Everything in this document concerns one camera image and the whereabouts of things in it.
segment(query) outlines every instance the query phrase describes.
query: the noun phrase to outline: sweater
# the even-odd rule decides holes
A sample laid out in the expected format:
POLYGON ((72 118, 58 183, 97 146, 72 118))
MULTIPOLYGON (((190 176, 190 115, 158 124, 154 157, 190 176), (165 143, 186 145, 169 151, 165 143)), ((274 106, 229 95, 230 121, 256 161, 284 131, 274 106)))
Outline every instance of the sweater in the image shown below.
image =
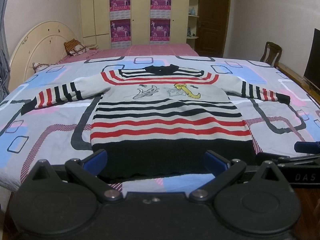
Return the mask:
POLYGON ((290 103, 287 95, 233 75, 170 65, 111 70, 47 88, 21 114, 102 93, 90 140, 93 151, 108 153, 100 174, 106 181, 206 173, 206 150, 255 164, 250 130, 226 92, 290 103))

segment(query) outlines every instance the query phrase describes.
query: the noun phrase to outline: blue gripper pad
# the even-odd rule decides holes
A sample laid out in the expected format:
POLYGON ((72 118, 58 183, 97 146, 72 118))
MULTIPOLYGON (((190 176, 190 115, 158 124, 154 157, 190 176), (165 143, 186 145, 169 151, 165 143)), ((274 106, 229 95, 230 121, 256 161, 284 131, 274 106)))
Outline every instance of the blue gripper pad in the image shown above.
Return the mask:
POLYGON ((226 171, 230 167, 230 164, 229 160, 212 151, 204 154, 204 166, 215 177, 226 171))
POLYGON ((294 150, 297 153, 319 154, 320 142, 296 142, 294 150))
POLYGON ((83 168, 92 175, 97 176, 107 165, 108 154, 105 150, 99 150, 83 160, 83 168))

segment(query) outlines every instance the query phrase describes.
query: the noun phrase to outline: television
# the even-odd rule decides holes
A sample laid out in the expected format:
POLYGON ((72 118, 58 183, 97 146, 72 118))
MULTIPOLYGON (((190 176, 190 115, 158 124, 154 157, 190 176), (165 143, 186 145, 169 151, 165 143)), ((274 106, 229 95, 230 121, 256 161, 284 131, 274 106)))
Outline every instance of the television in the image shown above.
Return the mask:
POLYGON ((320 91, 320 30, 315 29, 310 56, 303 76, 320 91))

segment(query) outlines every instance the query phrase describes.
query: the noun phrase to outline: figurine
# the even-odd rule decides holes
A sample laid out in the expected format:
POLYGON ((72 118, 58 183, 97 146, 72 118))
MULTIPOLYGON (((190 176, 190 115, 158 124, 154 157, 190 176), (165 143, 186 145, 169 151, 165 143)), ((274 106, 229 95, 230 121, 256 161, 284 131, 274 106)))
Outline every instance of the figurine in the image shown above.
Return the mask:
POLYGON ((191 37, 191 28, 190 28, 190 27, 188 27, 187 36, 188 36, 188 37, 191 37))

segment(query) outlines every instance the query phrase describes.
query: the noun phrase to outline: wall decoration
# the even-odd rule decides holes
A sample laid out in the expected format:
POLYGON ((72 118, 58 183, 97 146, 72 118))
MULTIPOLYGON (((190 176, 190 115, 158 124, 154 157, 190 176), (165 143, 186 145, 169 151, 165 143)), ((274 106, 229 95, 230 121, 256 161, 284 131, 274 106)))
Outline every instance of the wall decoration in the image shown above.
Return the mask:
POLYGON ((131 46, 131 20, 111 20, 111 46, 113 49, 127 48, 131 46))
POLYGON ((110 20, 130 18, 130 7, 131 0, 110 0, 110 20))
POLYGON ((170 18, 171 0, 150 0, 150 18, 170 18))
POLYGON ((150 19, 150 44, 166 44, 170 41, 170 19, 150 19))

